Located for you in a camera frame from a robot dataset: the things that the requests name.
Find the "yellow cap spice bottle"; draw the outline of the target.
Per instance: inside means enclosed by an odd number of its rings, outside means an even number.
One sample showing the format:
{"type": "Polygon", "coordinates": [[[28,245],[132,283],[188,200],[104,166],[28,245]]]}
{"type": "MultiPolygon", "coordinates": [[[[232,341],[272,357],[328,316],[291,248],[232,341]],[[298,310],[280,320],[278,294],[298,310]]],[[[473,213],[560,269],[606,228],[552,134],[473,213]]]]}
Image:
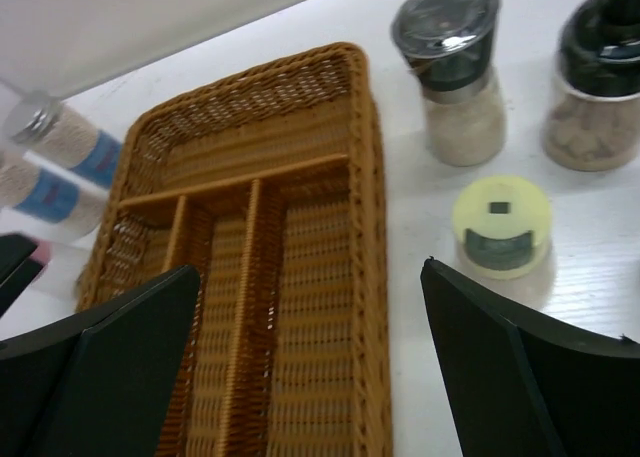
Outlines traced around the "yellow cap spice bottle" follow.
{"type": "Polygon", "coordinates": [[[460,192],[452,225],[459,249],[477,274],[513,280],[530,273],[549,251],[551,203],[523,177],[492,175],[460,192]]]}

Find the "black knob brown spice grinder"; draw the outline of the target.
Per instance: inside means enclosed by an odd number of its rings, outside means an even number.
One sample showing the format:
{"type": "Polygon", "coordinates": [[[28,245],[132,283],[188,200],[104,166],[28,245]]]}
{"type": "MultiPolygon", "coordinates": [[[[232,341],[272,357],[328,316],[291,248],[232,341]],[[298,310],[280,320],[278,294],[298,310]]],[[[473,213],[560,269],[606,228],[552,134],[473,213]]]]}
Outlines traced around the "black knob brown spice grinder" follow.
{"type": "Polygon", "coordinates": [[[639,0],[586,0],[564,24],[544,149],[556,163],[596,172],[639,151],[639,0]]]}

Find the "brown wicker divided basket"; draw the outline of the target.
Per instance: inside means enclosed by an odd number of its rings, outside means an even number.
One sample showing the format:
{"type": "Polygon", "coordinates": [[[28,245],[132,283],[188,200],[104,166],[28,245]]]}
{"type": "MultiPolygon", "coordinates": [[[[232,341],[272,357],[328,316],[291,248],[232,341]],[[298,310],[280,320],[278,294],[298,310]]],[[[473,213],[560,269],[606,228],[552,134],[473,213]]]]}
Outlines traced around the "brown wicker divided basket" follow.
{"type": "Polygon", "coordinates": [[[392,454],[383,146],[359,47],[137,118],[78,309],[185,264],[201,285],[157,455],[392,454]]]}

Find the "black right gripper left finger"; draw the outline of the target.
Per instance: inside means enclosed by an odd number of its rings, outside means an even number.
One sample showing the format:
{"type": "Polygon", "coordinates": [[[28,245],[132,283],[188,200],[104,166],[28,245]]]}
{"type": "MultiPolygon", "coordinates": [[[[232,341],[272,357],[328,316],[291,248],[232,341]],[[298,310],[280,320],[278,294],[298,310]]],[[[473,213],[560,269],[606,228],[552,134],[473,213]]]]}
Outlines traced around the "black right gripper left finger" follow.
{"type": "Polygon", "coordinates": [[[2,341],[2,455],[153,455],[199,286],[179,266],[2,341]]]}

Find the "silver cap blue label shaker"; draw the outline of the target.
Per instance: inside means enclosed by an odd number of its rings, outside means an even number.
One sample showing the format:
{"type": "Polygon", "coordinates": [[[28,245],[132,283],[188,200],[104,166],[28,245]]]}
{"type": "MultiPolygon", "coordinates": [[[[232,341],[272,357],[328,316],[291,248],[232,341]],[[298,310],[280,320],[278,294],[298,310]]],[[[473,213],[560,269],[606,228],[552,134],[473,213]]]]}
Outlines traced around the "silver cap blue label shaker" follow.
{"type": "Polygon", "coordinates": [[[9,146],[34,152],[99,187],[108,189],[113,183],[121,142],[47,93],[22,97],[1,135],[9,146]]]}

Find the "clear lid salt grinder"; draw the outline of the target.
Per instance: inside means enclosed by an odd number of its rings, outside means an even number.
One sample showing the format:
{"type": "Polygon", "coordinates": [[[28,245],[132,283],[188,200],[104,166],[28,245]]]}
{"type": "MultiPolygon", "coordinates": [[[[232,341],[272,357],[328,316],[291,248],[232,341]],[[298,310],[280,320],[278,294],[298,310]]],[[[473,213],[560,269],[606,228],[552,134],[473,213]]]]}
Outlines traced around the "clear lid salt grinder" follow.
{"type": "Polygon", "coordinates": [[[455,167],[503,148],[506,113],[492,62],[501,0],[406,0],[391,33],[420,84],[433,155],[455,167]]]}

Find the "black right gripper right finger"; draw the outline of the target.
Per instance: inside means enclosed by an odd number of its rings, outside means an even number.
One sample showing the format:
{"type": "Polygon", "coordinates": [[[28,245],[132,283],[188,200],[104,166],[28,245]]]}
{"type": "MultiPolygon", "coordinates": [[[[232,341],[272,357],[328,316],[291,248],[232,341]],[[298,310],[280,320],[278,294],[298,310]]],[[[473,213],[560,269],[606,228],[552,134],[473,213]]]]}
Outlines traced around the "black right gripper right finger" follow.
{"type": "Polygon", "coordinates": [[[434,258],[421,284],[464,455],[638,455],[638,342],[552,318],[434,258]]]}

